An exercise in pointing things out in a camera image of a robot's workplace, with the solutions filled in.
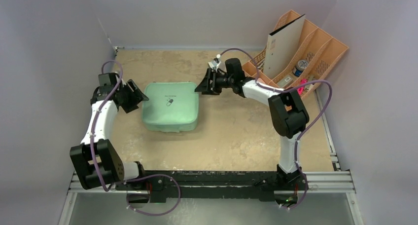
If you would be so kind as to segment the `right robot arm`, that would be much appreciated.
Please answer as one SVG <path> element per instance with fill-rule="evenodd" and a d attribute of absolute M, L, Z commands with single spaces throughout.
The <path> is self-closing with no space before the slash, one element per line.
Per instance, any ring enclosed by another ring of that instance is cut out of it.
<path fill-rule="evenodd" d="M 296 183 L 294 172 L 301 171 L 298 144 L 302 132 L 310 121 L 308 111 L 296 90 L 283 90 L 261 83 L 254 77 L 246 76 L 238 58 L 226 60 L 226 70 L 220 68 L 217 56 L 208 62 L 205 77 L 195 88 L 203 95 L 220 95 L 224 88 L 243 98 L 256 100 L 269 107 L 272 125 L 280 135 L 279 168 L 277 183 L 288 189 Z"/>

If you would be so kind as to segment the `mint green storage case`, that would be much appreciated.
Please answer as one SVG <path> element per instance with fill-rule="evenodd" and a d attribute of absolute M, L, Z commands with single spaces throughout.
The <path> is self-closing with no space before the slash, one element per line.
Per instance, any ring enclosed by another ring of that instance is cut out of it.
<path fill-rule="evenodd" d="M 199 94 L 193 82 L 153 82 L 145 88 L 141 118 L 150 131 L 192 131 L 199 117 Z"/>

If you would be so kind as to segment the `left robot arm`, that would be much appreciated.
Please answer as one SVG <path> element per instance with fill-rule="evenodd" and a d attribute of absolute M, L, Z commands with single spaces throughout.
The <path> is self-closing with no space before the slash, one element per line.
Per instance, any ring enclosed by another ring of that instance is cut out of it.
<path fill-rule="evenodd" d="M 147 183 L 140 162 L 123 162 L 110 141 L 119 109 L 130 113 L 149 98 L 133 80 L 125 82 L 119 73 L 100 74 L 99 86 L 90 100 L 92 115 L 81 143 L 70 149 L 70 159 L 84 189 L 128 182 L 135 190 Z"/>

